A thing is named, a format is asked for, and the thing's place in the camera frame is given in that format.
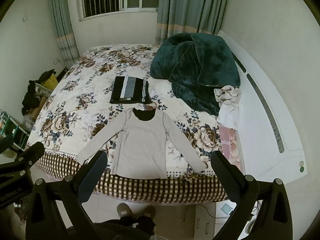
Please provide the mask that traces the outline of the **left teal curtain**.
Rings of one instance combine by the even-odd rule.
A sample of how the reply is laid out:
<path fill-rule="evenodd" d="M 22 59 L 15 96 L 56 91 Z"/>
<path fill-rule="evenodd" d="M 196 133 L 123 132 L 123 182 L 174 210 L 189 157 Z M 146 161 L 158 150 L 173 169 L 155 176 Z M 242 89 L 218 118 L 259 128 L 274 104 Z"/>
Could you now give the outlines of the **left teal curtain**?
<path fill-rule="evenodd" d="M 62 53 L 66 68 L 70 69 L 80 56 L 71 24 L 68 0 L 49 0 L 49 5 L 53 17 L 57 44 Z"/>

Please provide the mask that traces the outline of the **left grey shoe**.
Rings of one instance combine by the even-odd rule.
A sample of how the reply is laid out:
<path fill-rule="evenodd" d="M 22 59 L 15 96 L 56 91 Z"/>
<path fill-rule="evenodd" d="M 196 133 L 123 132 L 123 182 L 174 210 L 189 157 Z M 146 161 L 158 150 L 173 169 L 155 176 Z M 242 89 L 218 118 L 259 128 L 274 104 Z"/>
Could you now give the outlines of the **left grey shoe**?
<path fill-rule="evenodd" d="M 117 206 L 117 213 L 120 218 L 133 215 L 131 208 L 126 203 L 120 203 Z"/>

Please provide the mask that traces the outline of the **beige long sleeve shirt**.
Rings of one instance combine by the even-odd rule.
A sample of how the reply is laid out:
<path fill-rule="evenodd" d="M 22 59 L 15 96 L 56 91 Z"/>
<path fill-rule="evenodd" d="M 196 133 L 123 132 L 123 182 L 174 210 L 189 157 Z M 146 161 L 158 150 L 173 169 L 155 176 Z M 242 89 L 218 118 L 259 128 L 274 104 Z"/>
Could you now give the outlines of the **beige long sleeve shirt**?
<path fill-rule="evenodd" d="M 117 137 L 110 173 L 131 179 L 165 179 L 166 142 L 170 140 L 194 172 L 206 167 L 188 138 L 163 111 L 130 108 L 102 128 L 77 155 L 83 164 Z"/>

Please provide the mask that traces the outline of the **green white shelf rack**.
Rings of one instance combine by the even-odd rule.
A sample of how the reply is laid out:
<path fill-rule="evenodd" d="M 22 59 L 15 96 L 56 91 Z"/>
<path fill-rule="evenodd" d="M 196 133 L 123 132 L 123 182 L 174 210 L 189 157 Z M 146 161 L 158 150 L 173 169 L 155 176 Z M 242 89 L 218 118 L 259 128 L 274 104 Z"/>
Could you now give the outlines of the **green white shelf rack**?
<path fill-rule="evenodd" d="M 11 136 L 13 146 L 25 150 L 29 133 L 25 131 L 6 111 L 1 110 L 1 139 Z"/>

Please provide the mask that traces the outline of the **crumpled white cloth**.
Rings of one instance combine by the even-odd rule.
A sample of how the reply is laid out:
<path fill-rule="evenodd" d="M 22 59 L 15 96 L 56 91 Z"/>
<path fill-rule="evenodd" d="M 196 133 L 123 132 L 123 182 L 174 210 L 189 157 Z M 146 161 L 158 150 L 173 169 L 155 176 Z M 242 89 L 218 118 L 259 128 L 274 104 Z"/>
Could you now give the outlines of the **crumpled white cloth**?
<path fill-rule="evenodd" d="M 214 95 L 220 107 L 217 122 L 223 127 L 237 130 L 240 113 L 240 89 L 227 85 L 215 88 Z"/>

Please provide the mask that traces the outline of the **folded black striped garment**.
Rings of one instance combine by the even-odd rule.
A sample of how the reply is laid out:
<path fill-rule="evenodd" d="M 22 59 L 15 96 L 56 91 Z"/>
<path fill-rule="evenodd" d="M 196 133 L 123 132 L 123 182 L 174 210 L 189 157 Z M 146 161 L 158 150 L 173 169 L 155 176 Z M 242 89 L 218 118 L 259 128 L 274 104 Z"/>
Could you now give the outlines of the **folded black striped garment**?
<path fill-rule="evenodd" d="M 149 83 L 144 79 L 131 76 L 116 76 L 110 103 L 113 104 L 150 104 Z"/>

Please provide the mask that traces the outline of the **dark green plush blanket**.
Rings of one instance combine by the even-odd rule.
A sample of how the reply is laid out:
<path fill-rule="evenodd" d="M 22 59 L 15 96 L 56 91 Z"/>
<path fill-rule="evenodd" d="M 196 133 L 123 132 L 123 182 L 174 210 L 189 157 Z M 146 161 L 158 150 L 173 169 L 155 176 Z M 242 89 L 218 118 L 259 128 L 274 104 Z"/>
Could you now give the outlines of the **dark green plush blanket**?
<path fill-rule="evenodd" d="M 218 115 L 214 90 L 239 87 L 239 72 L 223 38 L 204 33 L 181 33 L 167 38 L 151 63 L 154 79 L 171 83 L 176 98 L 191 109 Z"/>

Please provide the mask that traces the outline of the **white bed headboard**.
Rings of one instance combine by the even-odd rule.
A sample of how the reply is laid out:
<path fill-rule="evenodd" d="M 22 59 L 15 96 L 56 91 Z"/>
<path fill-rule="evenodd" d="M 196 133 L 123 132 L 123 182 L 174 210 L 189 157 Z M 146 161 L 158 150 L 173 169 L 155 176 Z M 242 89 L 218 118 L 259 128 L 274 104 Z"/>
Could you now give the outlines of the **white bed headboard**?
<path fill-rule="evenodd" d="M 280 178 L 285 184 L 308 172 L 294 120 L 276 87 L 236 41 L 219 31 L 239 71 L 238 136 L 245 172 L 257 180 Z"/>

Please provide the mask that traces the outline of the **pink floral pillow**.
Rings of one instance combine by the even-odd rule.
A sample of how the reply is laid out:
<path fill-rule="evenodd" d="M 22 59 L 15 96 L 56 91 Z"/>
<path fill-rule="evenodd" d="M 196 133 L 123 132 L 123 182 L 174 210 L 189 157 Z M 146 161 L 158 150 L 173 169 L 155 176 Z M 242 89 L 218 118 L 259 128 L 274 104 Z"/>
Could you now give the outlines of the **pink floral pillow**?
<path fill-rule="evenodd" d="M 220 125 L 219 132 L 223 155 L 231 164 L 235 165 L 243 174 L 245 174 L 245 165 L 238 132 Z"/>

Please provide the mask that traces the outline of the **right grey shoe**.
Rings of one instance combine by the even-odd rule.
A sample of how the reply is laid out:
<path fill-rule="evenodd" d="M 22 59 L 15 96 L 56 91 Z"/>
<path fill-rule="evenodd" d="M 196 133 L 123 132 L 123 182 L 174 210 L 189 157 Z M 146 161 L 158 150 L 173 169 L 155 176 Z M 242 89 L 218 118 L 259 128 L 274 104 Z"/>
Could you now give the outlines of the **right grey shoe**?
<path fill-rule="evenodd" d="M 156 209 L 151 205 L 146 206 L 142 211 L 142 216 L 149 217 L 152 220 L 154 219 L 155 215 L 156 215 Z"/>

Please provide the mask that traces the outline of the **black clothes pile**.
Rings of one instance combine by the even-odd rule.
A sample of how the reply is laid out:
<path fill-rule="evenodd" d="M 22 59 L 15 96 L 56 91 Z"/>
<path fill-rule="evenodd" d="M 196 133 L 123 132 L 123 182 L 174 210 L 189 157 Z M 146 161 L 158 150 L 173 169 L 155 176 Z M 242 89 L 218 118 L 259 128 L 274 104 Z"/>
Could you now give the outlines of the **black clothes pile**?
<path fill-rule="evenodd" d="M 22 115 L 28 114 L 30 109 L 36 109 L 40 106 L 41 99 L 45 96 L 48 97 L 52 92 L 52 89 L 44 87 L 44 83 L 52 76 L 56 71 L 51 69 L 42 73 L 38 80 L 29 80 L 27 92 L 22 101 Z"/>

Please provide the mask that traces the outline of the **yellow cardboard box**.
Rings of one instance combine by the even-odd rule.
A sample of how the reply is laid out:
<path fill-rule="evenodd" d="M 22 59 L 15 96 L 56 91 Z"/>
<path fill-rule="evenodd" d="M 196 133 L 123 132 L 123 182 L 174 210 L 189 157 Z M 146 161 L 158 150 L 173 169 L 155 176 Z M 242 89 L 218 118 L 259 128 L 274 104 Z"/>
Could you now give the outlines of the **yellow cardboard box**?
<path fill-rule="evenodd" d="M 53 91 L 58 85 L 58 80 L 56 79 L 56 76 L 52 74 L 47 80 L 41 82 L 41 85 L 46 89 Z"/>

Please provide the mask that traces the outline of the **grey shoe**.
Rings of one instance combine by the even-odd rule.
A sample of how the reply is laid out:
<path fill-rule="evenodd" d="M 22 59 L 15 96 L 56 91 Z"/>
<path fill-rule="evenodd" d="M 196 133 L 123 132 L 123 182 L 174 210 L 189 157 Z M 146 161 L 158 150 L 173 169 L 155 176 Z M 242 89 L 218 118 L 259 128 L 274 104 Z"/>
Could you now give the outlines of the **grey shoe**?
<path fill-rule="evenodd" d="M 154 219 L 155 215 L 156 215 L 156 209 L 151 205 L 146 206 L 142 211 L 142 216 L 149 217 L 152 220 Z"/>
<path fill-rule="evenodd" d="M 117 213 L 120 218 L 133 215 L 131 208 L 126 203 L 120 203 L 117 206 Z"/>

